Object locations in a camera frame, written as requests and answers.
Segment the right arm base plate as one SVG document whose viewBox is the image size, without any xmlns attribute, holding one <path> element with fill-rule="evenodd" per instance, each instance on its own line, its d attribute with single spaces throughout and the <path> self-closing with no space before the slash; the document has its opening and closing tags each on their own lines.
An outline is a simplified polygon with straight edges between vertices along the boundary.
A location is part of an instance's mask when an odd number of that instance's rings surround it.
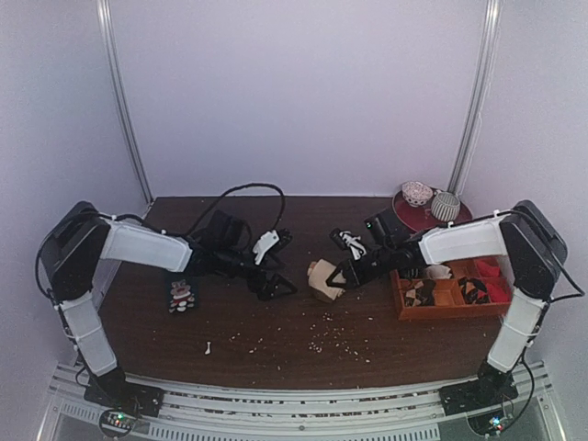
<svg viewBox="0 0 588 441">
<path fill-rule="evenodd" d="M 513 383 L 493 389 L 479 379 L 444 386 L 438 392 L 446 416 L 477 411 L 501 404 L 503 398 L 518 397 Z"/>
</svg>

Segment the cream striped knitted sock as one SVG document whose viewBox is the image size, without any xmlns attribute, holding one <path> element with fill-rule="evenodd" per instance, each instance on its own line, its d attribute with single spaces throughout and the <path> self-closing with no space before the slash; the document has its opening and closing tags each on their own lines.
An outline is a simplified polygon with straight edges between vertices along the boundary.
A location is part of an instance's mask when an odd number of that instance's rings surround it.
<svg viewBox="0 0 588 441">
<path fill-rule="evenodd" d="M 332 303 L 340 298 L 345 290 L 343 288 L 330 287 L 327 278 L 334 272 L 335 265 L 320 259 L 312 261 L 307 269 L 308 284 L 314 297 L 325 303 Z"/>
</svg>

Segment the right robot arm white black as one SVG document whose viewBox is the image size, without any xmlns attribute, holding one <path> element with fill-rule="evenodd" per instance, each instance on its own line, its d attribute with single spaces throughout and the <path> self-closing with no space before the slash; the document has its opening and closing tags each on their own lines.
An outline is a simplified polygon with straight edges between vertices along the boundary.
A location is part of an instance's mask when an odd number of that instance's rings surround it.
<svg viewBox="0 0 588 441">
<path fill-rule="evenodd" d="M 333 230 L 333 241 L 352 255 L 331 268 L 326 286 L 345 291 L 390 276 L 401 312 L 414 307 L 414 318 L 501 313 L 501 329 L 470 392 L 477 404 L 492 404 L 537 337 L 552 291 L 566 273 L 563 239 L 529 200 L 477 220 L 415 233 L 404 231 L 391 209 L 365 225 L 373 247 L 350 232 Z"/>
</svg>

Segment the wooden compartment tray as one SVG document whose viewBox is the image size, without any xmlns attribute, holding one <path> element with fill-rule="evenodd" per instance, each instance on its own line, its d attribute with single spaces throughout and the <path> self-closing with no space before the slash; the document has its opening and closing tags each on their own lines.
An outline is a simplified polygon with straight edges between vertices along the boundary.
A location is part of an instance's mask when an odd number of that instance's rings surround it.
<svg viewBox="0 0 588 441">
<path fill-rule="evenodd" d="M 435 281 L 435 305 L 429 307 L 408 308 L 403 304 L 403 294 L 412 280 L 431 279 L 427 277 L 426 271 L 421 272 L 418 278 L 409 278 L 405 272 L 393 271 L 390 274 L 390 279 L 398 318 L 401 321 L 409 321 L 505 315 L 511 301 L 509 303 L 492 303 L 490 301 L 487 289 L 474 264 L 474 260 L 480 258 L 491 258 L 498 263 L 494 257 L 479 257 L 444 264 L 451 267 L 453 277 L 451 279 L 433 279 Z M 513 298 L 512 290 L 506 278 L 503 278 Z"/>
</svg>

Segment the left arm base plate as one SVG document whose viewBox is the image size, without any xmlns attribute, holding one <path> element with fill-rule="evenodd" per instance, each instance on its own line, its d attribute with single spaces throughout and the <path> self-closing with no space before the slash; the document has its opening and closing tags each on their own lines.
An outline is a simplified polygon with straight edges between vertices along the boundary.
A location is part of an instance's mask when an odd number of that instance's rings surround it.
<svg viewBox="0 0 588 441">
<path fill-rule="evenodd" d="M 157 417 L 163 404 L 164 391 L 152 386 L 127 383 L 123 391 L 112 398 L 92 384 L 86 387 L 84 399 L 134 416 Z"/>
</svg>

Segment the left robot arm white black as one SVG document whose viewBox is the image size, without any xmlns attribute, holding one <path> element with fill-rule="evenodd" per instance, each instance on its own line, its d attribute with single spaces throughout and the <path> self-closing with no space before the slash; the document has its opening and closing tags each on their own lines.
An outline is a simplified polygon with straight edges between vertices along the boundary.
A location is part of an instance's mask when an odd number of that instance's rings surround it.
<svg viewBox="0 0 588 441">
<path fill-rule="evenodd" d="M 197 305 L 197 278 L 241 278 L 259 300 L 296 293 L 280 274 L 276 253 L 292 240 L 290 231 L 271 227 L 259 239 L 240 244 L 251 228 L 244 220 L 215 210 L 202 229 L 186 233 L 157 229 L 131 214 L 107 215 L 81 201 L 47 234 L 35 261 L 35 276 L 46 277 L 41 289 L 58 312 L 90 377 L 91 386 L 113 408 L 126 406 L 132 389 L 119 365 L 94 304 L 94 279 L 102 262 L 156 268 L 167 276 L 170 313 Z"/>
</svg>

